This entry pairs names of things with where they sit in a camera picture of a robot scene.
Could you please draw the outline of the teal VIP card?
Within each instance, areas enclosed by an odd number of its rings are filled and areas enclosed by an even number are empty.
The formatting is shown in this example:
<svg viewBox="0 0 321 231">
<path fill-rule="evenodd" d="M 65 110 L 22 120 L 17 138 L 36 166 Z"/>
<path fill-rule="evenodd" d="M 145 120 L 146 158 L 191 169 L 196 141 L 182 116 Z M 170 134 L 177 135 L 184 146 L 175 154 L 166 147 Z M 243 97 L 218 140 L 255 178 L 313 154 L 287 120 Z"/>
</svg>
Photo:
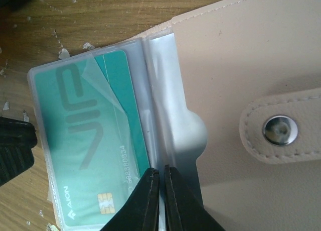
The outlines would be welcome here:
<svg viewBox="0 0 321 231">
<path fill-rule="evenodd" d="M 127 55 L 33 68 L 28 81 L 62 230 L 99 230 L 149 166 Z"/>
</svg>

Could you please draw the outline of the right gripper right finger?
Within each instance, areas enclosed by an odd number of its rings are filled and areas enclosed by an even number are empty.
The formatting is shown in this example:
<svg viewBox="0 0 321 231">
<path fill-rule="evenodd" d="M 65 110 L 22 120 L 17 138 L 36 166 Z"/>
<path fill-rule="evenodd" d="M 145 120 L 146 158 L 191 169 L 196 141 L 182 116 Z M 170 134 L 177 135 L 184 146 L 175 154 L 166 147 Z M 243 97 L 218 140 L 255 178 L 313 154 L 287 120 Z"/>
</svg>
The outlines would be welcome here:
<svg viewBox="0 0 321 231">
<path fill-rule="evenodd" d="M 199 204 L 177 168 L 166 165 L 164 178 L 168 230 L 224 230 Z"/>
</svg>

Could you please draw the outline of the beige card holder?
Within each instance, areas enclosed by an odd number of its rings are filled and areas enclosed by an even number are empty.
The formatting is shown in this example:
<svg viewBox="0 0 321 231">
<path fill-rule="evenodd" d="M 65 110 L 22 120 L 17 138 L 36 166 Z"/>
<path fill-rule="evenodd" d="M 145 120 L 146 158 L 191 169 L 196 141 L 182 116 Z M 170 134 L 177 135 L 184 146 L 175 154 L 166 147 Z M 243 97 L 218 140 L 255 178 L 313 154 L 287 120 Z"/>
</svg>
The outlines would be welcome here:
<svg viewBox="0 0 321 231">
<path fill-rule="evenodd" d="M 224 0 L 66 59 L 116 50 L 159 170 L 159 230 L 166 165 L 225 230 L 320 230 L 320 0 Z"/>
</svg>

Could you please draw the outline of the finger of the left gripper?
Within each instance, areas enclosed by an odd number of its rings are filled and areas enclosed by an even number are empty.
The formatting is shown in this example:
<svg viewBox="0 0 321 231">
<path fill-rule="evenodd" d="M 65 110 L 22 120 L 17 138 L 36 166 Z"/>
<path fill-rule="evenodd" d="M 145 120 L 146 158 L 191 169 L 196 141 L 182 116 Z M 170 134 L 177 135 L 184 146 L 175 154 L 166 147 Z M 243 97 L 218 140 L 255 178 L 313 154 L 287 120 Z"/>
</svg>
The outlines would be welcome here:
<svg viewBox="0 0 321 231">
<path fill-rule="evenodd" d="M 34 165 L 32 148 L 37 143 L 33 124 L 1 117 L 1 185 Z"/>
</svg>

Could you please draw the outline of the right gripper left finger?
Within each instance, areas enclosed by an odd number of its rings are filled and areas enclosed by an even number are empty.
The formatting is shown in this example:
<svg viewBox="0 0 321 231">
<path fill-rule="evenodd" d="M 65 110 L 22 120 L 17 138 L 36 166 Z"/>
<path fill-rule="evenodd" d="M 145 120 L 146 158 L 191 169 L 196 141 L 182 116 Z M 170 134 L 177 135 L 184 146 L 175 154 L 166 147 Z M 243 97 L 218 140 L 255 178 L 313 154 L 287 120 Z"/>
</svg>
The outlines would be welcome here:
<svg viewBox="0 0 321 231">
<path fill-rule="evenodd" d="M 158 230 L 158 215 L 159 170 L 147 168 L 124 206 L 102 230 Z"/>
</svg>

